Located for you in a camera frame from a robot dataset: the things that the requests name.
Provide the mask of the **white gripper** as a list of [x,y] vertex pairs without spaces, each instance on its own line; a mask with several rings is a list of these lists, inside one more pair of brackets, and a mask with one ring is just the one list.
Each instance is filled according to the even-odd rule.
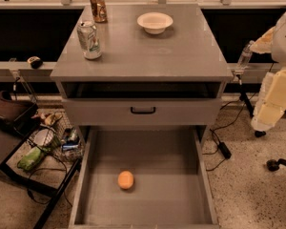
[[[272,51],[275,28],[268,29],[250,47],[252,52],[264,54]],[[255,104],[251,125],[256,131],[268,131],[286,111],[286,67],[277,73],[266,73]]]

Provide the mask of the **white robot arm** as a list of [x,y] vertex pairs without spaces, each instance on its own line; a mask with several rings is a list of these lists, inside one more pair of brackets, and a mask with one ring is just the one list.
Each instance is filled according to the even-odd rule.
[[255,53],[269,53],[281,66],[277,73],[266,73],[255,104],[251,125],[256,131],[268,131],[286,111],[286,12],[250,47]]

